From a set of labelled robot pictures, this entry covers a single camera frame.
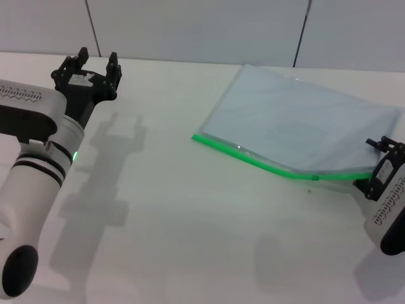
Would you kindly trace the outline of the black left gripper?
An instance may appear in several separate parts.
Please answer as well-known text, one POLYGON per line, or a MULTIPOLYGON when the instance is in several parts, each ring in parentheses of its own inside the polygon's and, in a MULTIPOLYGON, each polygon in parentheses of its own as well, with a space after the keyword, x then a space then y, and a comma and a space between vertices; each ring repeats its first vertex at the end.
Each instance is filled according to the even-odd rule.
POLYGON ((88 49, 82 47, 76 56, 67 56, 60 67, 51 73, 55 89, 67 100, 65 115, 76 121, 83 129, 87 125, 95 108, 94 96, 103 87, 104 99, 116 99, 118 86, 122 77, 122 68, 118 55, 112 52, 106 66, 106 75, 91 73, 85 76, 91 86, 69 84, 73 74, 80 74, 89 59, 88 49))

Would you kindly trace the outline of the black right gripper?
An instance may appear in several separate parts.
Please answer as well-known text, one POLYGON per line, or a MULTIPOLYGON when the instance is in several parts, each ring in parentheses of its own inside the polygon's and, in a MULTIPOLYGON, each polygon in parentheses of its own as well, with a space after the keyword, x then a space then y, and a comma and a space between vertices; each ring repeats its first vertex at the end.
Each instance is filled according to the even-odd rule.
POLYGON ((398 150, 400 143, 386 136, 382 136, 379 141, 367 139, 366 144, 387 154, 376 166, 370 180, 356 179, 352 184, 359 189, 365 197, 368 197, 370 194, 371 200, 377 201, 399 168, 404 164, 404 150, 398 150))

